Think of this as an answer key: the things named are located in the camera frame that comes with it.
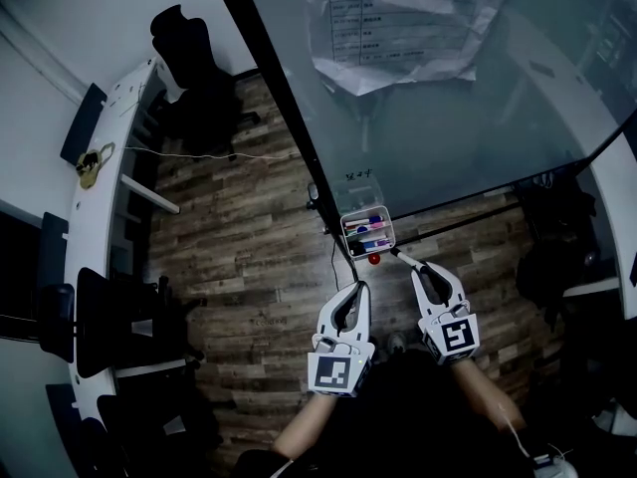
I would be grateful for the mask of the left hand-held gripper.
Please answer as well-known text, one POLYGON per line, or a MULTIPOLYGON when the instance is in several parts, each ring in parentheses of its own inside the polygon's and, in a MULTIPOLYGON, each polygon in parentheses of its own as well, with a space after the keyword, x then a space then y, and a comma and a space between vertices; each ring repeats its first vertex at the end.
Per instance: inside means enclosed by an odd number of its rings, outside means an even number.
POLYGON ((311 392, 358 396, 375 353, 375 345, 368 342, 370 314, 370 290, 363 281, 339 290, 322 306, 318 314, 319 335, 313 336, 315 348, 308 353, 311 392))

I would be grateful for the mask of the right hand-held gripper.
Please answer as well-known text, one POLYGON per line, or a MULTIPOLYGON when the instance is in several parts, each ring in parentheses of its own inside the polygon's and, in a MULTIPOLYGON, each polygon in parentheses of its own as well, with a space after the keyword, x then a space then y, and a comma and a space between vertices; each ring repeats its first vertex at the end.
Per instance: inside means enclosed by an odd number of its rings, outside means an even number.
POLYGON ((480 345, 477 316, 460 280, 448 269, 425 262, 411 270, 421 319, 423 344, 437 365, 470 358, 480 345))

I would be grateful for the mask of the white marker with black cap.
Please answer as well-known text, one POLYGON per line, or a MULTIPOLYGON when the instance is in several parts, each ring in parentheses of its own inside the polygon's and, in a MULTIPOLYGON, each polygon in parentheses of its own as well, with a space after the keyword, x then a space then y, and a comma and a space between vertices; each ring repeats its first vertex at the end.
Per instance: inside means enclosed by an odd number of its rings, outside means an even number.
POLYGON ((411 258, 397 247, 391 248, 390 253, 416 271, 420 271, 424 267, 423 263, 411 258))

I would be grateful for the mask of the clear box of colourful markers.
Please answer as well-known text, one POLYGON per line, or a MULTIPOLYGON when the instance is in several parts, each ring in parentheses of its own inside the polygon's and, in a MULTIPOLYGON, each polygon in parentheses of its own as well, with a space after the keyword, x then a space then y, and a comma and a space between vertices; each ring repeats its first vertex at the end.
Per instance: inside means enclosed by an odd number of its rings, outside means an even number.
POLYGON ((394 244, 391 224, 382 215, 342 223, 345 242, 352 257, 389 249, 394 244))

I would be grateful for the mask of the person's left forearm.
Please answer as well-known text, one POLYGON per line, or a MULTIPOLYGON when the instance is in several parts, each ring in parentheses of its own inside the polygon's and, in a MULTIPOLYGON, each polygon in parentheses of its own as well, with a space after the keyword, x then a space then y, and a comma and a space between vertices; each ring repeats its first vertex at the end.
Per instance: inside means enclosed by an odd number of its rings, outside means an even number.
POLYGON ((289 460, 302 456, 319 440, 337 401, 336 396, 315 393, 278 435, 272 450, 289 460))

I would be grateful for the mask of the person's right forearm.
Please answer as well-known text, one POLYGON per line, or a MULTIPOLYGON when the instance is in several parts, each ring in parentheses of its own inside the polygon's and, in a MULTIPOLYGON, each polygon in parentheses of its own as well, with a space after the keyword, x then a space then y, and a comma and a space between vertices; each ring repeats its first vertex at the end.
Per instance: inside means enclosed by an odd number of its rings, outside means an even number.
POLYGON ((520 430, 527 426, 512 398, 488 378, 472 359, 452 363, 450 372, 472 409, 489 419, 500 432, 520 430))

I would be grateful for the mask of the black framed glass whiteboard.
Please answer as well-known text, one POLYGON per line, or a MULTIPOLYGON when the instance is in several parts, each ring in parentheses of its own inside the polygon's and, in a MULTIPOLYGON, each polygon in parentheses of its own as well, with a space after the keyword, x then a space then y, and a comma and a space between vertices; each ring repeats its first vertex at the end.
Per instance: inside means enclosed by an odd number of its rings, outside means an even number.
POLYGON ((637 0, 505 0, 475 81, 356 97, 313 64, 305 0, 223 0, 331 224, 399 220, 599 155, 637 117, 637 0))

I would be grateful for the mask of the white plastic pen tray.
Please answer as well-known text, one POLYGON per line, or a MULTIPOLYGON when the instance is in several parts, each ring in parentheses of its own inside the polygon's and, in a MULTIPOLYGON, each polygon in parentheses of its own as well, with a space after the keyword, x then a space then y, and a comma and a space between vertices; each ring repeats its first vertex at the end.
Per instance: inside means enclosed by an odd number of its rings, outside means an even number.
POLYGON ((384 253, 396 244, 388 209, 376 205, 343 215, 340 227, 345 247, 354 260, 384 253))

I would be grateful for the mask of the person's dark shirt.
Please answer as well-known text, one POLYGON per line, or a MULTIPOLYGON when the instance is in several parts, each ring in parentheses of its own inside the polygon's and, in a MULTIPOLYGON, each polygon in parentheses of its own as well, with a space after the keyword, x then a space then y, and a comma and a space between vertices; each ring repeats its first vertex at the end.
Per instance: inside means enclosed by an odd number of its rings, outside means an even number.
POLYGON ((415 349, 388 358, 302 456, 248 450, 231 478, 534 478, 515 441, 525 428, 500 432, 475 412, 450 366, 415 349))

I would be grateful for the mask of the white pocket device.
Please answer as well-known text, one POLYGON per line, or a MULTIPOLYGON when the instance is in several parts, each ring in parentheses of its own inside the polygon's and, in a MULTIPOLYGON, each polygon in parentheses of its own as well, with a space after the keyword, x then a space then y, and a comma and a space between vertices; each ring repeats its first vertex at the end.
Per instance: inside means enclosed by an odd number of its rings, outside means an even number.
POLYGON ((579 478, 575 468, 564 458, 548 454, 533 459, 534 478, 579 478))

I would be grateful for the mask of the white plastic bag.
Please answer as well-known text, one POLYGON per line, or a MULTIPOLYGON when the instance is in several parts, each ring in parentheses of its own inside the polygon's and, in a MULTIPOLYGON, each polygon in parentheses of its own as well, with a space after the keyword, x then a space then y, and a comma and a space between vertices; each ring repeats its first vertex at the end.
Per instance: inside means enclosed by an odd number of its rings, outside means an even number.
POLYGON ((613 435, 637 438, 637 418, 631 416, 614 398, 593 417, 593 422, 598 428, 613 435))

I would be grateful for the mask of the black office chair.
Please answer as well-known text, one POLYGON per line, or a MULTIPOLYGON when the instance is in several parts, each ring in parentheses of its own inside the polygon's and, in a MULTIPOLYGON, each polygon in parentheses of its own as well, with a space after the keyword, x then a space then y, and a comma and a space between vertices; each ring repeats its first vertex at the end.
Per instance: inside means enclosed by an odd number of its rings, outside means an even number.
POLYGON ((203 298, 183 302, 174 297, 166 276, 144 283, 81 269, 76 290, 79 376, 185 357, 203 360, 204 353, 188 341, 187 317, 206 305, 203 298))
POLYGON ((240 124, 261 118, 244 111, 234 78, 215 63, 204 20, 186 18, 177 4, 153 18, 150 33, 153 47, 182 90, 173 103, 155 98, 150 114, 189 153, 226 151, 230 161, 236 160, 232 139, 240 124))
POLYGON ((101 395, 97 409, 130 478, 212 478, 207 454, 223 439, 204 399, 101 395))

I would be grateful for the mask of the crumpled white paper sheet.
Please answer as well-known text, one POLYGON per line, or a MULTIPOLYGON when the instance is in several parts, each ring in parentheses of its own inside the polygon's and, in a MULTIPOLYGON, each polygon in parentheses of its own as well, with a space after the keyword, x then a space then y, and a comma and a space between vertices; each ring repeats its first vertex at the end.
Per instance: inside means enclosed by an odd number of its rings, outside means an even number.
POLYGON ((360 97, 392 85, 475 81, 505 0, 305 0, 315 69, 360 97))

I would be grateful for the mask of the long white desk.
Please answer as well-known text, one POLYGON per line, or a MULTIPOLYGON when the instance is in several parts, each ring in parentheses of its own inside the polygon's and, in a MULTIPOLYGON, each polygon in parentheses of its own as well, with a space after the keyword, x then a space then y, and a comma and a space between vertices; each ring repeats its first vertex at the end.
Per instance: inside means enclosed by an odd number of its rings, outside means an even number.
POLYGON ((89 189, 76 188, 68 217, 64 271, 67 284, 76 286, 79 273, 84 268, 103 277, 108 276, 111 229, 122 186, 169 213, 180 212, 178 205, 133 179, 127 167, 139 157, 160 157, 133 132, 141 128, 148 106, 165 88, 160 78, 163 72, 164 66, 157 58, 143 61, 114 83, 102 103, 103 109, 88 149, 107 150, 109 143, 113 149, 98 173, 95 185, 89 189))

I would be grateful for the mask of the yellow fabric bag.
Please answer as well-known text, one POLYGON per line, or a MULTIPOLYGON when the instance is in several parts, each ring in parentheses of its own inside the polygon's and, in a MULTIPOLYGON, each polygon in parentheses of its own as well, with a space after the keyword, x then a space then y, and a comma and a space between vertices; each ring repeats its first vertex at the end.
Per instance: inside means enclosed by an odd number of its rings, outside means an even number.
POLYGON ((101 149, 90 149, 80 155, 76 164, 76 174, 79 177, 81 189, 89 190, 96 184, 101 169, 114 152, 115 144, 109 142, 101 149))

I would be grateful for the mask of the grey framed window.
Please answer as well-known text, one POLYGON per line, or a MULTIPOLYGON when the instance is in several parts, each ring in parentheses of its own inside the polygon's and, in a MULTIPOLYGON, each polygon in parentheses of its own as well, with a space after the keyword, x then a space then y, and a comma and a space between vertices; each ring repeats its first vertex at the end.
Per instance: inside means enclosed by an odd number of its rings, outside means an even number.
POLYGON ((41 231, 0 211, 0 338, 36 342, 41 231))

